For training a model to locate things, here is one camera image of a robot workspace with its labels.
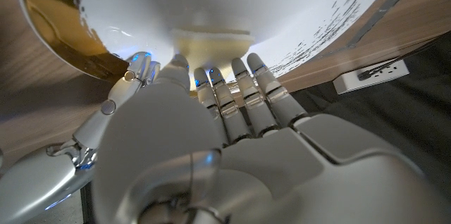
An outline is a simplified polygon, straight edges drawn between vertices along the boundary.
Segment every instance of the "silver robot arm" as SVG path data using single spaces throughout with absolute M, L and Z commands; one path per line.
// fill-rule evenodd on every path
M 91 181 L 97 149 L 118 107 L 152 83 L 159 63 L 150 54 L 133 56 L 108 99 L 64 144 L 42 147 L 21 158 L 0 179 L 0 223 L 23 223 L 69 197 Z
M 450 222 L 398 149 L 340 118 L 308 116 L 256 54 L 248 64 L 258 87 L 241 61 L 233 71 L 254 134 L 217 68 L 212 86 L 196 69 L 199 102 L 189 98 L 180 55 L 117 110 L 93 181 L 99 223 Z

